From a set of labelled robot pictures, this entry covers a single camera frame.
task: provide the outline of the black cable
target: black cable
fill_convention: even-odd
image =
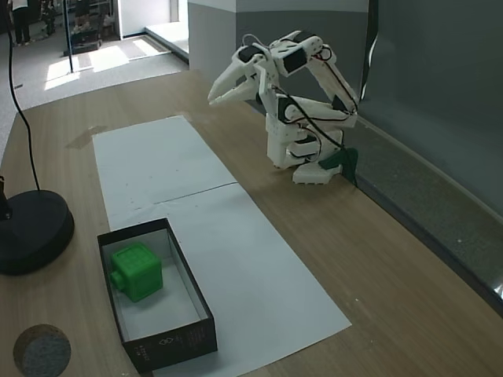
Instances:
[[[302,106],[300,106],[300,104],[293,99],[293,97],[286,93],[282,88],[278,87],[278,86],[274,86],[274,89],[278,90],[281,94],[284,94],[292,103],[293,105],[302,113],[302,115],[304,115],[304,117],[306,118],[307,122],[309,122],[309,124],[317,131],[319,132],[325,139],[327,139],[328,141],[330,141],[332,144],[334,144],[337,148],[339,148],[341,151],[344,152],[344,154],[346,155],[346,158],[347,158],[347,161],[349,163],[349,166],[350,166],[350,169],[351,171],[354,171],[354,181],[351,182],[354,184],[354,186],[356,186],[356,188],[358,187],[358,181],[356,179],[356,169],[355,167],[353,166],[353,161],[351,161],[351,157],[349,155],[349,152],[347,151],[346,147],[344,146],[344,143],[339,143],[338,141],[334,140],[333,138],[331,138],[324,130],[322,130],[315,122],[314,120],[306,113],[306,111],[302,108]]]
[[[9,35],[9,87],[10,87],[10,95],[13,98],[14,104],[16,105],[17,112],[21,116],[26,129],[28,130],[28,150],[30,152],[30,163],[31,163],[31,172],[33,173],[33,178],[35,179],[35,184],[37,186],[37,190],[40,191],[39,179],[37,178],[37,171],[35,169],[35,162],[33,161],[33,148],[31,145],[31,128],[28,120],[24,116],[19,103],[17,102],[16,92],[14,90],[14,82],[13,82],[13,49],[14,49],[14,39],[13,33],[10,30],[9,25],[9,16],[7,14],[7,8],[3,7],[4,21],[6,22],[7,34]]]
[[[320,61],[322,61],[322,62],[325,63],[325,66],[330,70],[330,72],[332,73],[332,75],[336,78],[337,82],[339,82],[339,84],[343,87],[343,89],[346,92],[347,96],[351,99],[351,102],[353,102],[355,111],[358,111],[358,102],[353,98],[353,96],[351,96],[351,93],[349,92],[349,90],[347,89],[347,87],[340,80],[339,76],[336,75],[336,73],[333,71],[332,67],[330,67],[330,64],[328,63],[328,61],[330,59],[332,59],[333,51],[331,49],[329,49],[328,47],[325,47],[325,46],[323,46],[323,48],[321,49],[321,51],[323,51],[323,50],[328,50],[330,52],[330,56],[327,59],[324,59],[323,56],[321,55],[321,53],[319,53],[319,55],[318,55],[319,57],[315,57],[314,59],[318,59],[318,60],[320,60]]]

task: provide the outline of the floor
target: floor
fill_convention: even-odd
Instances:
[[[41,24],[31,26],[40,39]],[[97,52],[74,58],[77,73],[69,75],[64,29],[50,38],[14,49],[14,85],[21,108],[31,108],[79,93],[188,69],[174,54],[143,36],[122,42],[105,42]],[[0,159],[3,156],[16,109],[8,91],[9,40],[0,35]]]

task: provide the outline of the gray wall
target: gray wall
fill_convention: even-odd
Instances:
[[[189,3],[190,69],[213,82],[236,52],[236,13]]]
[[[252,33],[269,44],[295,30],[319,35],[337,55],[337,66],[359,92],[365,56],[367,14],[339,11],[274,11],[237,14],[237,45],[246,33]],[[282,83],[290,94],[327,101],[325,93],[308,70],[301,71]]]
[[[503,2],[380,0],[361,113],[503,215]]]

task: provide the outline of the sunlight on floor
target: sunlight on floor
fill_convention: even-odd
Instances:
[[[79,70],[79,59],[73,58],[74,71]],[[57,86],[72,82],[80,78],[80,72],[70,73],[70,62],[68,59],[51,64],[47,70],[46,87],[49,90]]]
[[[138,39],[133,41],[133,44],[138,47],[147,57],[154,57],[161,54],[162,52],[156,49],[154,46],[148,44],[143,39]]]
[[[126,54],[118,46],[107,47],[89,53],[94,72],[105,71],[129,63]]]

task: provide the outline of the green part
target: green part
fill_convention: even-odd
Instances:
[[[138,302],[163,287],[160,258],[143,243],[134,243],[112,255],[110,280],[132,302]]]
[[[335,169],[342,165],[342,175],[349,182],[356,182],[356,166],[358,165],[358,150],[355,148],[346,148],[346,151],[340,149],[327,159],[318,163],[324,170]]]

